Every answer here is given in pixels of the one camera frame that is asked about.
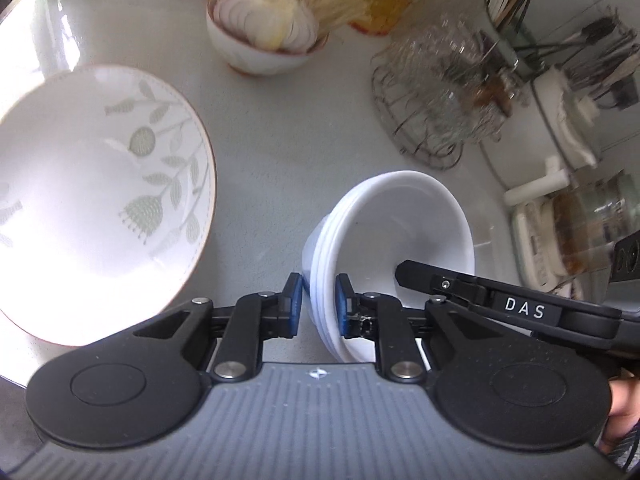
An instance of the large white bowl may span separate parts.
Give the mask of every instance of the large white bowl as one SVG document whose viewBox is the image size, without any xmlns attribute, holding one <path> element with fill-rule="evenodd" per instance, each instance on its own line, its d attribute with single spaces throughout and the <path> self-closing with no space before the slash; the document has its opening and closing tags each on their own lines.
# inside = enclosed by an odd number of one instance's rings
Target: large white bowl
<svg viewBox="0 0 640 480">
<path fill-rule="evenodd" d="M 322 341 L 342 362 L 374 360 L 373 343 L 340 337 L 335 312 L 337 274 L 357 292 L 398 297 L 421 308 L 427 296 L 401 288 L 396 266 L 411 259 L 474 273 L 474 247 L 462 208 L 434 178 L 417 171 L 379 175 L 356 186 L 322 219 L 303 250 L 312 319 Z"/>
<path fill-rule="evenodd" d="M 237 40 L 213 19 L 216 0 L 207 4 L 207 30 L 211 43 L 226 63 L 238 72 L 250 75 L 275 75 L 290 72 L 309 61 L 324 47 L 326 38 L 318 40 L 306 54 L 267 52 Z"/>
<path fill-rule="evenodd" d="M 154 316 L 215 201 L 209 137 L 174 88 L 120 66 L 50 78 L 0 123 L 0 310 L 67 346 Z"/>
</svg>

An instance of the stacked white bowls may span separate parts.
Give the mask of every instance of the stacked white bowls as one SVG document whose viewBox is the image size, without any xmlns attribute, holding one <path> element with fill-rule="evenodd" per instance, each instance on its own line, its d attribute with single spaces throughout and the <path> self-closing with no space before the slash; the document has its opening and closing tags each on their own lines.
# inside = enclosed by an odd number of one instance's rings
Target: stacked white bowls
<svg viewBox="0 0 640 480">
<path fill-rule="evenodd" d="M 350 190 L 306 241 L 302 268 L 311 317 L 329 351 L 341 362 L 375 360 L 374 344 L 340 336 L 335 311 L 337 274 L 346 272 L 356 292 L 391 294 L 410 308 L 428 296 L 401 288 L 396 266 L 415 260 L 474 273 L 474 246 L 462 208 L 433 177 L 395 171 Z"/>
</svg>

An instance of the white container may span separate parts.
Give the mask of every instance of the white container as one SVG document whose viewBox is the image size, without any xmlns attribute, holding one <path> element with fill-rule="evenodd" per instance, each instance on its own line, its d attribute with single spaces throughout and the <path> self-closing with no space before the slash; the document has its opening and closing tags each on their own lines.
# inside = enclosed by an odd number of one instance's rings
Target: white container
<svg viewBox="0 0 640 480">
<path fill-rule="evenodd" d="M 437 180 L 418 171 L 385 173 L 345 195 L 309 236 L 303 273 L 312 320 L 325 346 L 342 362 L 370 362 L 374 344 L 340 336 L 335 312 L 337 274 L 356 292 L 391 294 L 409 308 L 428 296 L 396 283 L 396 266 L 411 259 L 474 273 L 474 246 L 462 208 Z"/>
<path fill-rule="evenodd" d="M 500 130 L 500 141 L 482 142 L 494 173 L 509 190 L 527 186 L 514 193 L 519 202 L 562 189 L 559 182 L 566 180 L 563 171 L 571 174 L 598 163 L 594 140 L 589 138 L 598 114 L 593 101 L 588 97 L 578 99 L 566 77 L 555 68 L 524 91 L 528 105 L 514 102 L 513 115 Z M 546 181 L 537 182 L 545 177 Z M 551 188 L 549 179 L 555 183 Z M 513 196 L 506 198 L 509 205 L 513 200 Z"/>
</svg>

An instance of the white kitchen appliance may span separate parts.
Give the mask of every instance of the white kitchen appliance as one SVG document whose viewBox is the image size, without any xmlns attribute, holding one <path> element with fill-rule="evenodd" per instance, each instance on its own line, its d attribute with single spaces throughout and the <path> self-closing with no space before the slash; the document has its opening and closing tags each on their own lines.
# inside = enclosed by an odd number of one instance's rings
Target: white kitchen appliance
<svg viewBox="0 0 640 480">
<path fill-rule="evenodd" d="M 554 212 L 546 195 L 567 188 L 574 172 L 598 163 L 593 120 L 598 107 L 579 97 L 555 68 L 532 80 L 500 140 L 486 139 L 482 151 L 514 207 L 512 230 L 527 286 L 550 292 L 575 274 L 563 263 Z"/>
<path fill-rule="evenodd" d="M 640 228 L 639 204 L 624 171 L 518 204 L 512 227 L 525 284 L 550 292 L 572 276 L 608 269 L 613 245 Z"/>
</svg>

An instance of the finger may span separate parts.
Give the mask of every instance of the finger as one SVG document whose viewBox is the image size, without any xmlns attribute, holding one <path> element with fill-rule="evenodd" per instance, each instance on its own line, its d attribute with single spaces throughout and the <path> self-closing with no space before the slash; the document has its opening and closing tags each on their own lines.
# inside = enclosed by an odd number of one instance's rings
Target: finger
<svg viewBox="0 0 640 480">
<path fill-rule="evenodd" d="M 636 378 L 615 380 L 611 387 L 609 420 L 602 434 L 600 450 L 611 452 L 640 419 L 640 387 Z"/>
</svg>

